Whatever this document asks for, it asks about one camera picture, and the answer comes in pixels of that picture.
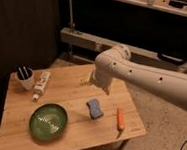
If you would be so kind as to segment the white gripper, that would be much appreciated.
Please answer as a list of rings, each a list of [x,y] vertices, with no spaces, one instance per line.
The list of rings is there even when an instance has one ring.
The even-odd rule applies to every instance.
[[[100,87],[106,95],[109,94],[110,85],[112,81],[112,76],[105,73],[103,70],[99,68],[94,68],[89,75],[89,79],[87,79],[88,83]]]

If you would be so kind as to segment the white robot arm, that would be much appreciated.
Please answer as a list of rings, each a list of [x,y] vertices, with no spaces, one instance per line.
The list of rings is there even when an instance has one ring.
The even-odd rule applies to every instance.
[[[121,79],[187,110],[187,74],[133,63],[130,58],[124,44],[112,46],[96,57],[88,81],[108,93],[113,78]]]

